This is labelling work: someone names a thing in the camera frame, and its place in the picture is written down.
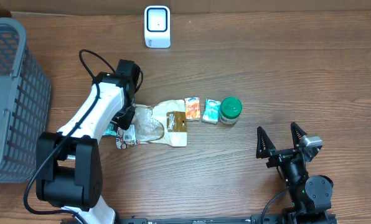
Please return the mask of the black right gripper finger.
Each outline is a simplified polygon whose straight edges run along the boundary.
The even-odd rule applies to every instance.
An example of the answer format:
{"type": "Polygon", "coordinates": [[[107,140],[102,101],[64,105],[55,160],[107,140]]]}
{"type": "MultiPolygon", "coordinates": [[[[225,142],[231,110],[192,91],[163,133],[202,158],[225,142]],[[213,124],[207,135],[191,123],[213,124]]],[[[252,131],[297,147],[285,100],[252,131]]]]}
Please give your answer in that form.
{"type": "Polygon", "coordinates": [[[276,151],[275,145],[261,126],[257,128],[257,140],[256,158],[268,158],[276,151]]]}
{"type": "Polygon", "coordinates": [[[296,122],[291,123],[291,134],[293,139],[293,145],[294,147],[299,146],[299,142],[301,138],[305,135],[307,135],[306,132],[304,132],[297,124],[296,122]]]}

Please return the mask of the beige snack pouch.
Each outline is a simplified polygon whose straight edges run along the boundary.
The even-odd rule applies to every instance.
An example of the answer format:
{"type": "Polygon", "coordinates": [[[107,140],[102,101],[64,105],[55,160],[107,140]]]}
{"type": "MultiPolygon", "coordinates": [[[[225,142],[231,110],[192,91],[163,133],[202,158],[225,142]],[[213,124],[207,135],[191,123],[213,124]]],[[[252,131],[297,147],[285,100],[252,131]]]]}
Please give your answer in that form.
{"type": "Polygon", "coordinates": [[[117,130],[116,146],[119,149],[152,143],[186,147],[187,120],[184,100],[167,100],[156,106],[136,105],[129,128],[117,130]]]}

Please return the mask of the green lid jar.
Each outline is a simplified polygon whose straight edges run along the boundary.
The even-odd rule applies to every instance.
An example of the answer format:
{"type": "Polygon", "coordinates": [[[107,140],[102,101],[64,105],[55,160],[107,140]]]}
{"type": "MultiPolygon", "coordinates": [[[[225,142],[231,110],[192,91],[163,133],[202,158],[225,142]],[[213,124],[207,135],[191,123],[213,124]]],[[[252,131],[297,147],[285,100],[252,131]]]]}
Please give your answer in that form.
{"type": "Polygon", "coordinates": [[[235,124],[242,112],[242,103],[238,98],[227,97],[220,105],[219,121],[223,124],[235,124]]]}

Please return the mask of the teal tissue packet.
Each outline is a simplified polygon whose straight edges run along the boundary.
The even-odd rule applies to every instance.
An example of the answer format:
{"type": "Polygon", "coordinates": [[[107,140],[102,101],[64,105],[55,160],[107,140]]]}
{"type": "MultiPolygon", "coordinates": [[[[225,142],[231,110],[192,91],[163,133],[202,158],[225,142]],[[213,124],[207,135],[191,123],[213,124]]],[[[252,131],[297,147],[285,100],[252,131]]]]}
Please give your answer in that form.
{"type": "Polygon", "coordinates": [[[202,115],[202,121],[206,123],[217,124],[219,111],[220,111],[220,101],[206,99],[205,100],[205,110],[202,115]]]}

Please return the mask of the orange snack packet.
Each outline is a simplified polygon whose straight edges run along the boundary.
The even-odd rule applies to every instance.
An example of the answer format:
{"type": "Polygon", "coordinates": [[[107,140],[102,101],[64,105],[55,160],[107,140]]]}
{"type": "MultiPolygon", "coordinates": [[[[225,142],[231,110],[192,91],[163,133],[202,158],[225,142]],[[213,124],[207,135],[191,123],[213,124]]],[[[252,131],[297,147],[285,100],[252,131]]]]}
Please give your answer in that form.
{"type": "Polygon", "coordinates": [[[190,97],[185,100],[185,117],[188,121],[199,121],[201,119],[200,114],[200,98],[190,97]]]}

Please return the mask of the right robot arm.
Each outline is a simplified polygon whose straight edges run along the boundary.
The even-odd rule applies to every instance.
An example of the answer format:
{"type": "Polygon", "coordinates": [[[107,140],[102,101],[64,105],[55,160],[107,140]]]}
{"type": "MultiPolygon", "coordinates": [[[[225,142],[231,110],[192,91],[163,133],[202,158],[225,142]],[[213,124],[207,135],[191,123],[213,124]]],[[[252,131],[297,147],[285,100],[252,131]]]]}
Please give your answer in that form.
{"type": "Polygon", "coordinates": [[[286,188],[275,195],[264,207],[258,223],[337,223],[331,208],[333,181],[325,175],[309,176],[306,164],[311,162],[322,148],[322,139],[309,136],[295,122],[291,123],[293,147],[277,150],[266,131],[257,127],[256,158],[267,159],[268,168],[276,168],[286,188]],[[267,215],[269,206],[284,194],[289,194],[292,206],[279,215],[267,215]]]}

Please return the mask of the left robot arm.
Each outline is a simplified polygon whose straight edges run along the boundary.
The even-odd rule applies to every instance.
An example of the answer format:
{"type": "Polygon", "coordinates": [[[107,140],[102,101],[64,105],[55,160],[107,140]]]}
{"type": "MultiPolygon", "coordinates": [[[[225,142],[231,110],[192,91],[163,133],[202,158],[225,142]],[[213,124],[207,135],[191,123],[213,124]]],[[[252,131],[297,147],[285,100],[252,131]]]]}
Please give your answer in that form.
{"type": "Polygon", "coordinates": [[[128,129],[134,94],[143,73],[134,61],[120,60],[113,73],[101,72],[75,116],[57,132],[42,133],[36,144],[36,195],[80,223],[114,223],[117,213],[104,201],[99,142],[114,123],[128,129]]]}

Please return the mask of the white barcode scanner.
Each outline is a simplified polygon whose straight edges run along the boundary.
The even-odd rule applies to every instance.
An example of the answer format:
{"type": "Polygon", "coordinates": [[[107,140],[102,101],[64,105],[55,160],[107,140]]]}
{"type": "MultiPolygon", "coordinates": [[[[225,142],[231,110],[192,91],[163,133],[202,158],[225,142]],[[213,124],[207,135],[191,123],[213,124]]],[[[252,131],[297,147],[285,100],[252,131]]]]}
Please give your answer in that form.
{"type": "Polygon", "coordinates": [[[144,10],[144,39],[152,49],[171,46],[171,12],[167,6],[151,5],[144,10]]]}

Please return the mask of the grey plastic mesh basket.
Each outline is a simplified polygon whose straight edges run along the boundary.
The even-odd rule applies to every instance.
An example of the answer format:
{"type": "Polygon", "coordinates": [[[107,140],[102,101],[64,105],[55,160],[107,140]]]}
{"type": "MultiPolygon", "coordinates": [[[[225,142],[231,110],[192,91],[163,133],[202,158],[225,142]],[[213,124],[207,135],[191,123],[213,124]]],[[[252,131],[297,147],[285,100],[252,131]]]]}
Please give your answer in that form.
{"type": "Polygon", "coordinates": [[[48,123],[52,85],[27,46],[23,25],[0,18],[0,184],[29,180],[48,123]]]}

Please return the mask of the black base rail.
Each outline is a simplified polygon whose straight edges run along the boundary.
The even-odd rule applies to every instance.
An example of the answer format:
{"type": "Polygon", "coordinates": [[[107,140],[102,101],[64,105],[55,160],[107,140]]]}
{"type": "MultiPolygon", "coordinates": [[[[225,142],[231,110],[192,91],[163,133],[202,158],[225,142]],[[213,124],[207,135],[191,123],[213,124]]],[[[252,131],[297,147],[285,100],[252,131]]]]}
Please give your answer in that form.
{"type": "MultiPolygon", "coordinates": [[[[328,220],[319,218],[318,221],[307,221],[302,219],[297,223],[328,223],[328,224],[338,224],[335,215],[328,215],[328,220]]],[[[200,219],[160,219],[160,220],[147,220],[146,218],[120,218],[115,223],[120,224],[260,224],[261,215],[252,215],[251,217],[243,218],[200,218],[200,219]]],[[[80,223],[79,221],[72,219],[63,219],[61,224],[76,224],[80,223]]],[[[264,224],[280,224],[287,223],[283,221],[281,215],[265,215],[263,219],[264,224]]]]}

